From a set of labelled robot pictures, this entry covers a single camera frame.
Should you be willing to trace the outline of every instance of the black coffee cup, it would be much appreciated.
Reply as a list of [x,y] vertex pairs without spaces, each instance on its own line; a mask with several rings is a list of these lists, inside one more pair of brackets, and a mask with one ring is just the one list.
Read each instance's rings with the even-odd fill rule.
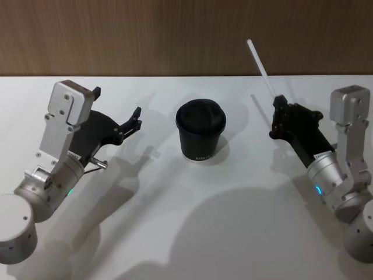
[[220,134],[226,127],[226,115],[213,100],[196,99],[185,103],[176,113],[182,153],[192,160],[214,155]]

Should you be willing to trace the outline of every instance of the blue led light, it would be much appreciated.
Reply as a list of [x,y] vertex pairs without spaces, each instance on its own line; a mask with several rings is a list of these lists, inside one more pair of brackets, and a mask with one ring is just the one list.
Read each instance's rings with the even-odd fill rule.
[[322,194],[321,188],[318,185],[316,185],[315,188],[317,192],[319,193],[319,195],[321,195]]

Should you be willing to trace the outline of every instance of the wooden wall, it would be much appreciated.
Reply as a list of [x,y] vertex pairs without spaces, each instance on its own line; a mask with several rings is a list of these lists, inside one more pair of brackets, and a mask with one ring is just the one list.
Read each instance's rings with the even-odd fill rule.
[[373,74],[372,0],[0,0],[0,75]]

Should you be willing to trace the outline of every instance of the white tabletop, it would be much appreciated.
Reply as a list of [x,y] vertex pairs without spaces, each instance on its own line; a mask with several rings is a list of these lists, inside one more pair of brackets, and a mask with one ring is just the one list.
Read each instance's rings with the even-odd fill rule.
[[[98,153],[108,169],[81,179],[52,218],[37,224],[34,254],[0,265],[0,279],[372,279],[373,265],[342,249],[343,226],[320,203],[290,145],[269,138],[273,98],[260,77],[0,78],[2,193],[22,180],[53,84],[63,79],[101,86],[93,109],[116,122],[141,106],[143,125],[122,146]],[[373,90],[373,76],[270,80],[289,102],[323,112],[321,131],[331,143],[332,90]],[[183,157],[175,126],[177,109],[197,98],[217,101],[227,116],[218,153],[199,163]],[[373,166],[371,127],[366,139]]]

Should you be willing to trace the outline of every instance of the black cup lid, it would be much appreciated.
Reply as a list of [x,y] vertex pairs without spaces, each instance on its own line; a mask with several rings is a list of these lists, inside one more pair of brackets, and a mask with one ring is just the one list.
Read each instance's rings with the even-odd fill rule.
[[221,133],[226,126],[226,115],[210,99],[195,99],[185,103],[176,114],[178,128],[198,135]]

